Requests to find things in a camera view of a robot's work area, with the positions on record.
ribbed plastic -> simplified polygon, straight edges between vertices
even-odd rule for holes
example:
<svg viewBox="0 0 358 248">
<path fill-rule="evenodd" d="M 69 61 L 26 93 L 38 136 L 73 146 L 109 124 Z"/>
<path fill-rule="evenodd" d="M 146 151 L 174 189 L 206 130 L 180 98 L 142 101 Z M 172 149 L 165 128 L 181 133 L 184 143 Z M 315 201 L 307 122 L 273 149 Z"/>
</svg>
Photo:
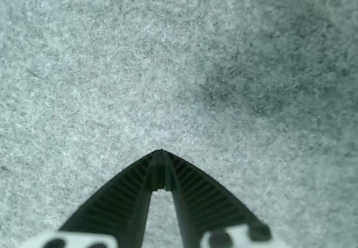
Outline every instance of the ribbed plastic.
<svg viewBox="0 0 358 248">
<path fill-rule="evenodd" d="M 258 222 L 212 177 L 172 153 L 157 150 L 111 179 L 59 230 L 109 234 L 119 247 L 140 248 L 150 197 L 158 189 L 173 195 L 184 248 L 199 248 L 206 231 Z"/>
</svg>

black plastic claw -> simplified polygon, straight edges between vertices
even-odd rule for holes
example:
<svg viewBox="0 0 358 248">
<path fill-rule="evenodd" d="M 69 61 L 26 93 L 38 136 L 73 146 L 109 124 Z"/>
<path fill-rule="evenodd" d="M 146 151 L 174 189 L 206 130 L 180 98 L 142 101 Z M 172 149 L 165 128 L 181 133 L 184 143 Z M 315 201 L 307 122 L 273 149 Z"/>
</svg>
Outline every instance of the black plastic claw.
<svg viewBox="0 0 358 248">
<path fill-rule="evenodd" d="M 260 222 L 212 177 L 182 158 L 157 150 L 111 179 L 59 230 L 109 234 L 119 247 L 140 248 L 150 197 L 158 189 L 172 193 L 184 248 L 199 248 L 206 231 Z"/>
</svg>

carpet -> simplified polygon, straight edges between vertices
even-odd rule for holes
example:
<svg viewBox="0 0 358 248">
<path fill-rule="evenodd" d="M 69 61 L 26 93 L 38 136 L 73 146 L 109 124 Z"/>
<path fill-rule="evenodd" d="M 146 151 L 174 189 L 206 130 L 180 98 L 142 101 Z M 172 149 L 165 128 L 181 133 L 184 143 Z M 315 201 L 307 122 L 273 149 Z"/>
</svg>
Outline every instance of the carpet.
<svg viewBox="0 0 358 248">
<path fill-rule="evenodd" d="M 0 0 L 0 246 L 165 149 L 292 247 L 358 245 L 357 0 Z M 182 247 L 157 192 L 143 247 Z"/>
</svg>

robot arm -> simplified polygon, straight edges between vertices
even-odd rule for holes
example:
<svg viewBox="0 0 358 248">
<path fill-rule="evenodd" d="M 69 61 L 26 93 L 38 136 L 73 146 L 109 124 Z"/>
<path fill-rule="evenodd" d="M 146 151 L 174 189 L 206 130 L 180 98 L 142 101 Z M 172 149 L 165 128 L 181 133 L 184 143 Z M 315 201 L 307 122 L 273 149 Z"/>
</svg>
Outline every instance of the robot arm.
<svg viewBox="0 0 358 248">
<path fill-rule="evenodd" d="M 131 164 L 57 231 L 22 248 L 140 248 L 150 197 L 158 189 L 172 193 L 184 248 L 289 248 L 212 177 L 164 150 Z"/>
</svg>

dark stain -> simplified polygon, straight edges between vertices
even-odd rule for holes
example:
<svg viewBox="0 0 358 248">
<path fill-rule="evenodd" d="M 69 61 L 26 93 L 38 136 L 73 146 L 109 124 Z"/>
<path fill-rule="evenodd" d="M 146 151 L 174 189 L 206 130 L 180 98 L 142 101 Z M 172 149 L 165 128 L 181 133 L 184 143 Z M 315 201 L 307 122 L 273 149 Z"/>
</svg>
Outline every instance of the dark stain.
<svg viewBox="0 0 358 248">
<path fill-rule="evenodd" d="M 353 36 L 311 1 L 268 0 L 259 8 L 260 31 L 217 34 L 228 43 L 224 51 L 213 38 L 208 47 L 202 102 L 209 108 L 245 107 L 253 115 L 339 139 L 348 126 L 340 120 L 351 120 L 357 111 L 358 56 L 349 53 L 358 49 Z M 245 41 L 247 46 L 235 50 Z"/>
</svg>

